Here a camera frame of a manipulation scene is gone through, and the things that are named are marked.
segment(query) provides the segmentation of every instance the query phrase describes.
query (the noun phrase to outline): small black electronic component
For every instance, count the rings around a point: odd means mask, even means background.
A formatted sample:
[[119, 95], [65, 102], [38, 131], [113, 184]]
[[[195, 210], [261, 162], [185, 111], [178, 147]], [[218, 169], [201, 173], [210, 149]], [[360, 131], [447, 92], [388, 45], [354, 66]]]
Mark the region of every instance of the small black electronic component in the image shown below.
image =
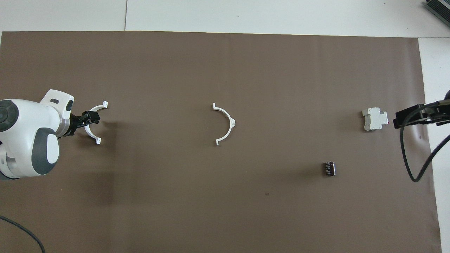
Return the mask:
[[334, 162], [325, 163], [325, 173], [327, 174], [327, 176], [336, 175], [336, 166], [334, 165]]

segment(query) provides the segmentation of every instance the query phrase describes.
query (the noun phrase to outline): curved plastic part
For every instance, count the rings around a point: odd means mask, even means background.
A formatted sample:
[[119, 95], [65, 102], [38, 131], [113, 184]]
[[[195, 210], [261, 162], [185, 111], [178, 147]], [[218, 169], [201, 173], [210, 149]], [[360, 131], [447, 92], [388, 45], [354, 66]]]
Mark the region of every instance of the curved plastic part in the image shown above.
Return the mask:
[[228, 135], [231, 133], [231, 129], [236, 125], [236, 121], [230, 116], [230, 114], [227, 112], [227, 111], [225, 111], [224, 109], [222, 109], [222, 108], [220, 108], [220, 107], [216, 107], [216, 103], [212, 103], [212, 108], [214, 109], [214, 110], [216, 110], [216, 111], [221, 111], [221, 112], [223, 112], [223, 113], [225, 113], [225, 115], [228, 117], [228, 119], [229, 119], [229, 129], [228, 129], [228, 132], [222, 137], [222, 138], [219, 138], [219, 139], [216, 139], [216, 146], [218, 146], [219, 145], [219, 141], [222, 141], [222, 140], [224, 140], [226, 137], [228, 137]]
[[[107, 109], [107, 108], [108, 108], [108, 102], [107, 102], [107, 101], [103, 101], [103, 104], [94, 106], [90, 111], [96, 112], [96, 111], [98, 111], [98, 110], [101, 110], [101, 109]], [[90, 137], [92, 137], [92, 138], [95, 139], [95, 144], [100, 144], [100, 143], [102, 142], [102, 138], [97, 137], [97, 136], [95, 136], [95, 135], [92, 133], [92, 131], [90, 130], [90, 126], [89, 126], [89, 125], [85, 126], [85, 130], [86, 130], [86, 133], [87, 133]]]

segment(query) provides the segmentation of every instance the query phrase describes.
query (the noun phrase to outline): brown mat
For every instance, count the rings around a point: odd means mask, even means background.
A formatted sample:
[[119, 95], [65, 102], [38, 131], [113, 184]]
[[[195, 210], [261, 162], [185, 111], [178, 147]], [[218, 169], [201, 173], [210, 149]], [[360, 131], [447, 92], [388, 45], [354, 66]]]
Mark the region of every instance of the brown mat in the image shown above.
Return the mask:
[[[48, 175], [0, 182], [0, 214], [48, 252], [440, 252], [429, 169], [361, 110], [424, 102], [417, 39], [4, 32], [1, 98], [75, 96], [102, 121], [61, 139]], [[227, 110], [236, 120], [230, 136]], [[430, 150], [405, 136], [416, 173]], [[334, 161], [337, 176], [324, 176]], [[0, 251], [38, 252], [0, 223]]]

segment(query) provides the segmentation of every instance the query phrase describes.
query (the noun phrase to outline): white curved bracket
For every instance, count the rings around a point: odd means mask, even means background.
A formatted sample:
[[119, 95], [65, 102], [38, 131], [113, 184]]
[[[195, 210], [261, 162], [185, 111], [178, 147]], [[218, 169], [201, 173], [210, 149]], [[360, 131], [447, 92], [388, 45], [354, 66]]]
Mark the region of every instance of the white curved bracket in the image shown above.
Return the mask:
[[228, 129], [228, 132], [227, 132], [222, 138], [216, 139], [216, 146], [218, 146], [218, 145], [219, 145], [219, 141], [225, 139], [225, 138], [228, 137], [228, 135], [231, 133], [231, 129], [236, 125], [236, 121], [235, 121], [233, 118], [231, 118], [230, 114], [229, 114], [227, 111], [225, 111], [224, 109], [222, 109], [222, 108], [220, 108], [220, 107], [216, 107], [216, 103], [212, 103], [212, 108], [213, 108], [214, 110], [216, 110], [216, 111], [221, 111], [221, 112], [225, 113], [225, 115], [226, 115], [226, 116], [228, 117], [228, 119], [229, 119], [229, 129]]
[[[93, 107], [90, 111], [96, 112], [96, 111], [98, 111], [98, 110], [100, 110], [100, 109], [106, 109], [106, 108], [108, 108], [108, 102], [107, 102], [107, 101], [103, 101], [103, 104], [102, 104], [102, 105], [97, 105], [97, 106]], [[86, 130], [86, 133], [87, 133], [90, 137], [92, 137], [92, 138], [95, 139], [95, 144], [100, 144], [100, 142], [102, 141], [102, 138], [95, 136], [95, 135], [92, 133], [92, 131], [90, 130], [89, 125], [85, 126], [85, 130]]]

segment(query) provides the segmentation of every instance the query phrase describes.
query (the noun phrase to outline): black cable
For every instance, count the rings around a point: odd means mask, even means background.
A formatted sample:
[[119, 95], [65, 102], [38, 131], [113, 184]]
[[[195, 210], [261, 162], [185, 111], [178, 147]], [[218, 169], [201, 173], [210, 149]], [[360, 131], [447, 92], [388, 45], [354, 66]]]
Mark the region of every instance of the black cable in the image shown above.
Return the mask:
[[408, 171], [408, 175], [410, 176], [411, 180], [413, 182], [416, 182], [416, 183], [419, 182], [419, 180], [422, 178], [425, 170], [430, 165], [431, 160], [437, 154], [437, 152], [439, 152], [439, 150], [441, 150], [441, 148], [448, 141], [450, 141], [450, 135], [448, 135], [441, 143], [439, 143], [439, 145], [433, 150], [433, 152], [431, 152], [431, 154], [428, 156], [427, 160], [423, 164], [422, 169], [420, 170], [419, 174], [417, 175], [416, 178], [414, 178], [413, 174], [411, 173], [410, 166], [408, 164], [408, 159], [406, 158], [405, 144], [403, 143], [403, 131], [405, 130], [405, 126], [409, 123], [411, 118], [414, 117], [414, 115], [418, 114], [420, 111], [422, 111], [422, 110], [424, 110], [426, 108], [431, 108], [431, 107], [435, 107], [435, 106], [438, 106], [438, 105], [439, 105], [439, 102], [434, 102], [434, 103], [423, 105], [423, 106], [415, 109], [414, 111], [410, 112], [408, 114], [408, 116], [406, 116], [406, 118], [403, 121], [403, 124], [401, 125], [401, 128], [400, 128], [400, 146], [401, 146], [401, 153], [403, 155], [403, 161], [405, 162], [405, 167], [406, 167], [406, 170]]
[[13, 224], [14, 226], [16, 226], [16, 227], [20, 228], [21, 230], [25, 231], [25, 233], [29, 234], [37, 242], [37, 244], [39, 244], [39, 247], [40, 247], [42, 253], [45, 253], [45, 249], [44, 249], [44, 246], [42, 245], [42, 242], [39, 240], [39, 238], [37, 238], [37, 236], [35, 236], [33, 233], [31, 233], [31, 231], [29, 231], [28, 229], [26, 229], [22, 225], [18, 224], [17, 222], [12, 221], [12, 220], [4, 217], [4, 216], [0, 216], [0, 219]]

